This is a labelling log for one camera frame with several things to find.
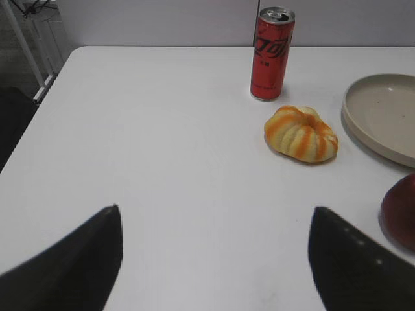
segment can lid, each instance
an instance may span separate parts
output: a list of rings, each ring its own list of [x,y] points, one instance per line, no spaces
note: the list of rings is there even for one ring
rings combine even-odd
[[[259,13],[259,17],[263,21],[271,24],[288,24],[295,20],[296,14],[287,8],[273,6],[271,8],[262,9]]]

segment soda can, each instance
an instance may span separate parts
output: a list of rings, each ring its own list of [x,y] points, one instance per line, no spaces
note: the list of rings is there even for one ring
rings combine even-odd
[[[251,94],[273,100],[281,94],[295,14],[280,7],[264,8],[257,19]]]

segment floor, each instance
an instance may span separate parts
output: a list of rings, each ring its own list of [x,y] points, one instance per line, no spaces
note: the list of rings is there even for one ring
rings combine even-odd
[[[18,11],[15,12],[15,15],[35,60],[42,66],[40,54],[36,50],[36,45],[23,16]],[[9,86],[17,87],[30,98],[39,90],[39,85],[26,56],[23,54],[8,17],[3,7],[0,6],[0,87]]]

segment white wall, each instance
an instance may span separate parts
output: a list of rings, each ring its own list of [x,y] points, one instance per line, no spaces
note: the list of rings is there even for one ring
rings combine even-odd
[[[296,14],[296,46],[415,46],[415,0],[261,0]]]
[[[75,45],[252,45],[257,0],[58,0]]]
[[[249,46],[258,0],[58,0],[75,45]],[[261,0],[296,13],[296,46],[415,46],[415,0]]]

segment white table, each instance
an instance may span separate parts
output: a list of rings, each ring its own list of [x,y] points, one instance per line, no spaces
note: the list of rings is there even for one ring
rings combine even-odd
[[[124,261],[106,310],[324,309],[307,258],[325,205],[399,256],[377,222],[410,168],[353,142],[345,89],[374,73],[415,74],[411,48],[293,48],[284,94],[249,94],[251,48],[76,50],[0,174],[0,271],[117,203]],[[312,106],[337,158],[271,152],[265,121]]]

